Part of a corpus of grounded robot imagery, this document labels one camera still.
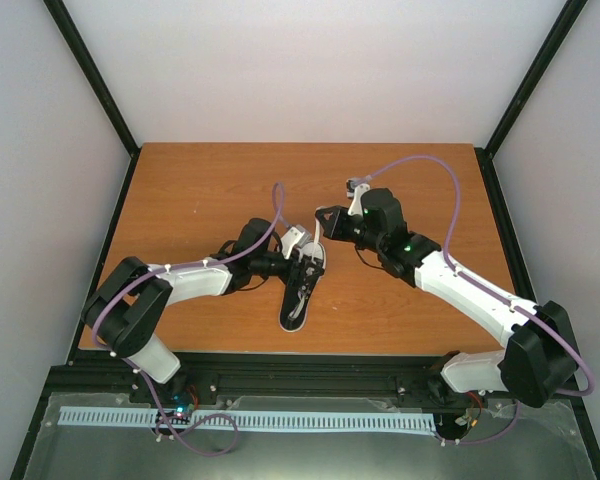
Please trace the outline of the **black white canvas sneaker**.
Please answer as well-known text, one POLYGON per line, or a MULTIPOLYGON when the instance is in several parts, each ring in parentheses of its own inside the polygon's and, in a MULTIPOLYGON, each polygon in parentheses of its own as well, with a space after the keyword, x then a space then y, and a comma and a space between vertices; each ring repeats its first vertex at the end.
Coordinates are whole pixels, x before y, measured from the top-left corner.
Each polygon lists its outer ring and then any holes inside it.
POLYGON ((326 271, 324 246, 313 242, 296 250, 290 260, 290 268, 283 276, 285 290, 279 314, 280 327, 286 332, 303 328, 308 307, 317 283, 326 271))

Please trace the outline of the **white shoelace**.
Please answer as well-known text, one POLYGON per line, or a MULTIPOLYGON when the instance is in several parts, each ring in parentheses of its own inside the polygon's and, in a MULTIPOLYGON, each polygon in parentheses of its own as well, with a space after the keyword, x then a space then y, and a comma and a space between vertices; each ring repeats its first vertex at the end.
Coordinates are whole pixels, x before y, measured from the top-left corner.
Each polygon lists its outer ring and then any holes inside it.
MULTIPOLYGON (((307 260, 305 260, 305 269, 307 267, 321 267, 322 268, 322 277, 323 277, 325 274, 325 270, 326 270, 326 251, 324 249, 324 246, 320 242, 320 240, 321 240, 321 227, 320 227, 318 221, 315 221, 314 234, 311 236, 310 242, 307 243, 303 248, 312 248, 313 250, 316 250, 317 248, 321 248, 322 249, 322 264, 317 265, 317 264, 314 264, 314 263, 311 263, 311 262, 308 262, 307 260)), ((296 248, 298 257, 300 257, 300 251, 302 249, 296 248)), ((300 295, 297 290, 297 286, 292 287, 292 309, 291 309, 291 312, 287 316, 289 322, 292 325, 292 327, 291 327, 292 330, 299 329, 300 326, 306 320, 307 310, 308 310, 308 306, 309 306, 309 301, 311 299, 311 295, 300 295)))

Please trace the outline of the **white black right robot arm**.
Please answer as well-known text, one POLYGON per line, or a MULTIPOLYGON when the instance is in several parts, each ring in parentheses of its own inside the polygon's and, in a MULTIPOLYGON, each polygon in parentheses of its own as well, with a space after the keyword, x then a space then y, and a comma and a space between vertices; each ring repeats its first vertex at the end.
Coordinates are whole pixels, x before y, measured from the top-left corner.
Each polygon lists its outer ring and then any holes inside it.
POLYGON ((575 373, 573 343, 561 336, 567 312, 537 305, 486 281, 409 230, 399 200, 387 188, 358 186, 348 207, 317 209, 324 235, 376 254, 381 268, 413 288, 445 301, 477 323, 500 345, 479 354, 457 353, 440 369, 440 392, 507 392, 542 407, 575 373))

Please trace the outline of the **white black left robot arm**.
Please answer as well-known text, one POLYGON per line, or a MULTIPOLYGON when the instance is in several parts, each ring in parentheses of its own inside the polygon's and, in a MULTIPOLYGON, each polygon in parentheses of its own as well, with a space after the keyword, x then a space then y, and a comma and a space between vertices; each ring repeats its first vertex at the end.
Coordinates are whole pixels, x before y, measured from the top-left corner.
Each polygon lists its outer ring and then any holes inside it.
POLYGON ((146 264, 134 256, 123 259, 87 300, 81 320, 105 349, 146 373, 154 392, 173 403, 186 395, 188 378, 155 332, 168 306, 247 291, 254 277, 276 277, 285 286, 280 327, 296 332, 306 322, 311 295, 326 266, 317 233, 297 225, 278 235, 269 221, 252 218, 237 239, 190 266, 146 264))

